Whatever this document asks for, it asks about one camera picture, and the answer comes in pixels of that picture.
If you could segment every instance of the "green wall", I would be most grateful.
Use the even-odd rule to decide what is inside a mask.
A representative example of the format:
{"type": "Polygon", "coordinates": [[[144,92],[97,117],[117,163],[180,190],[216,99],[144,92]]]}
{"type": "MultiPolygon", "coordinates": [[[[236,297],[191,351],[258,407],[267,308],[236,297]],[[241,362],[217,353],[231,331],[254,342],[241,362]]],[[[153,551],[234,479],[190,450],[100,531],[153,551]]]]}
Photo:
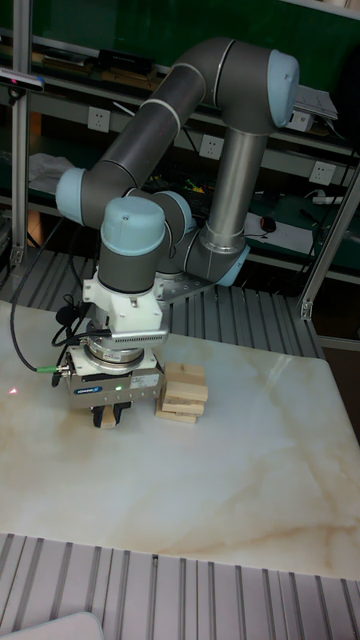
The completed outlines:
{"type": "MultiPolygon", "coordinates": [[[[0,27],[11,28],[11,5],[0,0],[0,27]]],[[[360,44],[360,21],[280,0],[34,0],[34,33],[164,65],[201,40],[229,36],[294,55],[301,83],[329,91],[360,44]]]]}

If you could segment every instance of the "electrical outlet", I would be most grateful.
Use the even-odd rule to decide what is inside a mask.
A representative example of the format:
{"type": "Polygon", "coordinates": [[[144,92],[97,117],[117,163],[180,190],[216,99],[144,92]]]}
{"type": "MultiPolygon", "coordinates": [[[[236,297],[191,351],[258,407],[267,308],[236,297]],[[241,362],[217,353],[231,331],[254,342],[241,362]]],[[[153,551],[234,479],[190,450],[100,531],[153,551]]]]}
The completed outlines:
{"type": "Polygon", "coordinates": [[[317,184],[330,184],[331,179],[335,173],[336,165],[328,164],[327,162],[315,162],[309,182],[316,182],[317,184]]]}
{"type": "Polygon", "coordinates": [[[104,131],[107,133],[110,128],[110,111],[89,107],[88,129],[104,131]]]}
{"type": "Polygon", "coordinates": [[[199,154],[203,158],[219,160],[223,146],[224,140],[222,138],[215,138],[214,136],[204,135],[201,141],[199,154]]]}

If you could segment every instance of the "power strip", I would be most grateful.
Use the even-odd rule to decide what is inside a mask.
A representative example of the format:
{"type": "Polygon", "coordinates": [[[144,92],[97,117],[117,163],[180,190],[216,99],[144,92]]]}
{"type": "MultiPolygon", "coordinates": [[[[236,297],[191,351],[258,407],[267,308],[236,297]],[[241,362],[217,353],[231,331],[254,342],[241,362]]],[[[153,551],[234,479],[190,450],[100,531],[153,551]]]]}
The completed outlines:
{"type": "Polygon", "coordinates": [[[338,196],[335,198],[333,196],[314,196],[312,199],[313,204],[341,204],[343,201],[343,196],[338,196]]]}

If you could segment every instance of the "black cable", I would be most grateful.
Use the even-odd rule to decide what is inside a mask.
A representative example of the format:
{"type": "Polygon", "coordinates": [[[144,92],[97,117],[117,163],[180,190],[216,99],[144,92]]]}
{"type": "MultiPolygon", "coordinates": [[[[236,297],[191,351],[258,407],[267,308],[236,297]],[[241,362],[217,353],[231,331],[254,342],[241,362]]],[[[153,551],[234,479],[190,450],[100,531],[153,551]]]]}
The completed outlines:
{"type": "Polygon", "coordinates": [[[185,133],[185,135],[186,135],[187,139],[189,140],[189,142],[190,142],[190,144],[191,144],[192,148],[194,149],[194,151],[195,151],[196,155],[198,155],[198,154],[199,154],[199,152],[198,152],[198,150],[197,150],[197,148],[196,148],[196,146],[195,146],[195,142],[193,141],[193,139],[192,139],[192,137],[191,137],[190,133],[189,133],[189,132],[188,132],[188,130],[187,130],[187,127],[183,127],[183,132],[185,133]]]}
{"type": "MultiPolygon", "coordinates": [[[[71,327],[63,327],[63,329],[65,328],[67,330],[67,333],[66,333],[67,337],[69,337],[69,338],[70,337],[75,337],[75,334],[76,334],[77,330],[79,329],[81,323],[83,322],[83,320],[84,320],[84,318],[86,316],[86,313],[87,313],[87,311],[89,309],[89,306],[90,306],[89,303],[86,303],[86,304],[83,303],[81,305],[82,311],[79,314],[79,320],[78,320],[78,322],[76,324],[75,329],[71,329],[71,327]]],[[[56,368],[60,367],[60,365],[62,363],[62,360],[63,360],[63,357],[64,357],[64,355],[66,353],[67,348],[68,348],[68,345],[65,344],[63,346],[63,348],[61,349],[60,355],[59,355],[59,357],[58,357],[58,359],[56,361],[56,368]]],[[[56,371],[55,373],[53,373],[51,385],[53,387],[57,387],[59,382],[60,382],[60,379],[61,379],[61,372],[57,372],[56,371]]]]}
{"type": "Polygon", "coordinates": [[[15,267],[10,266],[10,259],[8,259],[6,262],[6,274],[4,275],[3,279],[0,282],[0,291],[3,289],[3,287],[7,283],[10,273],[14,268],[15,267]]]}
{"type": "MultiPolygon", "coordinates": [[[[91,306],[90,302],[80,302],[76,307],[74,306],[74,299],[72,295],[66,294],[64,296],[64,300],[67,303],[68,307],[70,307],[70,315],[67,312],[68,307],[64,307],[60,309],[56,314],[56,320],[62,325],[60,329],[54,335],[51,344],[53,347],[61,347],[63,345],[67,346],[69,342],[75,338],[75,334],[78,331],[81,323],[86,317],[87,312],[91,306]],[[77,324],[74,329],[72,329],[72,325],[75,320],[77,320],[77,324]],[[61,334],[66,331],[66,339],[61,342],[57,342],[58,338],[61,334]]],[[[90,332],[85,332],[79,336],[76,336],[76,340],[79,340],[82,337],[90,336],[90,335],[110,335],[109,329],[94,329],[90,332]]]]}
{"type": "MultiPolygon", "coordinates": [[[[345,169],[345,171],[343,173],[343,176],[342,176],[340,184],[339,184],[339,188],[343,187],[343,185],[344,185],[346,176],[348,175],[348,173],[350,171],[350,168],[351,168],[351,160],[353,159],[354,154],[355,154],[355,149],[353,149],[351,151],[351,154],[349,156],[349,160],[348,160],[346,169],[345,169]]],[[[295,275],[290,279],[290,281],[287,283],[287,286],[294,285],[296,283],[296,281],[300,278],[300,276],[303,275],[303,273],[304,273],[306,268],[307,268],[307,271],[306,271],[305,275],[307,275],[308,271],[311,269],[311,265],[312,265],[312,261],[310,260],[311,254],[312,254],[312,252],[313,252],[313,250],[314,250],[314,248],[316,246],[316,243],[317,243],[317,241],[319,239],[319,235],[320,235],[320,233],[322,231],[322,228],[323,228],[323,226],[324,226],[324,224],[326,222],[326,219],[327,219],[328,215],[331,213],[331,209],[332,209],[332,207],[334,205],[336,197],[337,197],[336,195],[333,196],[332,202],[329,205],[327,205],[328,208],[327,208],[327,210],[325,212],[325,215],[322,217],[320,222],[318,222],[318,228],[317,228],[317,230],[315,232],[314,239],[313,239],[313,242],[311,244],[310,250],[309,250],[309,252],[308,252],[308,254],[307,254],[307,256],[306,256],[306,258],[304,260],[304,264],[302,265],[301,269],[299,269],[299,271],[297,271],[295,273],[295,275]]],[[[286,289],[284,289],[284,288],[282,288],[282,289],[280,288],[276,293],[280,293],[281,291],[283,292],[283,294],[286,293],[286,289]]]]}
{"type": "Polygon", "coordinates": [[[111,332],[110,329],[95,329],[94,331],[85,331],[84,333],[79,333],[78,335],[73,335],[71,338],[65,338],[65,340],[61,340],[60,342],[56,342],[56,338],[59,337],[60,333],[63,331],[63,327],[56,333],[54,338],[51,341],[53,347],[63,347],[64,345],[69,346],[71,344],[77,344],[79,340],[82,338],[91,338],[91,337],[101,337],[101,338],[110,338],[111,332]]]}
{"type": "Polygon", "coordinates": [[[34,245],[35,249],[40,249],[39,243],[36,242],[35,238],[33,238],[29,232],[27,232],[27,239],[34,245]]]}
{"type": "Polygon", "coordinates": [[[163,190],[164,187],[161,186],[160,182],[158,181],[157,177],[155,175],[151,175],[150,178],[155,182],[156,186],[158,189],[163,190]]]}
{"type": "Polygon", "coordinates": [[[75,269],[75,265],[74,265],[74,246],[75,246],[75,242],[78,239],[80,233],[82,232],[84,227],[82,227],[81,225],[78,226],[78,228],[76,229],[75,233],[73,234],[71,240],[70,240],[70,244],[69,244],[69,264],[70,264],[70,269],[71,269],[71,273],[73,274],[74,278],[75,278],[75,282],[76,284],[80,287],[80,289],[82,289],[82,282],[80,279],[80,276],[78,274],[78,272],[75,269]]]}
{"type": "MultiPolygon", "coordinates": [[[[344,185],[346,176],[349,173],[349,170],[350,170],[350,167],[351,167],[351,160],[353,159],[354,154],[355,154],[355,149],[353,149],[351,154],[350,154],[346,169],[345,169],[345,171],[343,173],[343,177],[341,178],[341,181],[340,181],[340,184],[339,184],[339,189],[344,185]]],[[[319,226],[318,226],[318,228],[316,230],[316,233],[314,235],[314,240],[313,240],[313,243],[311,245],[310,251],[309,251],[308,255],[306,256],[306,259],[305,259],[305,262],[304,262],[303,266],[301,267],[300,271],[296,274],[295,277],[298,277],[298,276],[302,275],[304,273],[304,270],[305,270],[306,266],[308,266],[310,268],[310,264],[311,263],[309,264],[309,258],[311,257],[311,254],[312,254],[312,252],[313,252],[313,250],[314,250],[314,248],[316,246],[316,243],[318,241],[318,238],[319,238],[319,235],[321,233],[322,227],[324,226],[324,224],[326,222],[326,218],[328,217],[329,213],[331,212],[331,207],[334,205],[335,200],[336,200],[336,195],[333,197],[332,202],[330,203],[330,205],[328,205],[329,208],[327,209],[325,215],[323,216],[321,221],[318,223],[319,226]]]]}
{"type": "Polygon", "coordinates": [[[24,358],[23,354],[20,351],[19,345],[18,345],[18,341],[16,339],[16,335],[15,335],[15,310],[16,310],[16,305],[19,301],[19,297],[20,294],[25,286],[25,283],[30,275],[30,273],[32,272],[34,266],[36,265],[36,263],[38,262],[42,252],[44,251],[44,249],[47,247],[47,245],[49,244],[51,238],[54,236],[54,234],[57,232],[57,230],[61,227],[61,225],[64,222],[64,218],[61,218],[61,220],[59,220],[59,222],[57,223],[57,225],[53,228],[52,232],[50,233],[50,235],[48,236],[48,238],[45,240],[44,244],[40,247],[40,249],[38,250],[36,256],[34,257],[34,259],[32,260],[32,262],[30,263],[30,265],[28,266],[25,275],[23,276],[18,288],[16,289],[15,293],[14,293],[14,297],[12,299],[12,306],[11,306],[11,313],[10,313],[10,332],[11,332],[11,337],[12,337],[12,341],[14,344],[14,349],[17,353],[17,355],[19,356],[21,362],[28,368],[30,369],[30,371],[38,371],[39,367],[33,367],[27,360],[26,358],[24,358]]]}

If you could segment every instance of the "metal grating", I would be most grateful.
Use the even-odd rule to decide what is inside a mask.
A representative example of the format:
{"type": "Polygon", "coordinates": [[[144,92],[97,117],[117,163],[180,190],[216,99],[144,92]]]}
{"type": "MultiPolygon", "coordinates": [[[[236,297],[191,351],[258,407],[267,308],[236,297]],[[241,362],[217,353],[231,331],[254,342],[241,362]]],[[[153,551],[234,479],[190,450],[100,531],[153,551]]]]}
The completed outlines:
{"type": "Polygon", "coordinates": [[[80,611],[105,640],[359,639],[359,583],[0,534],[0,635],[80,611]]]}
{"type": "MultiPolygon", "coordinates": [[[[35,255],[28,252],[28,262],[35,255]]],[[[81,278],[91,277],[92,260],[75,257],[81,278]]],[[[10,302],[18,280],[10,277],[0,298],[10,302]]],[[[20,295],[19,304],[58,311],[63,296],[79,298],[69,256],[44,251],[20,295]]],[[[295,356],[324,358],[311,322],[300,318],[295,300],[237,287],[214,286],[170,305],[170,331],[295,356]]]]}

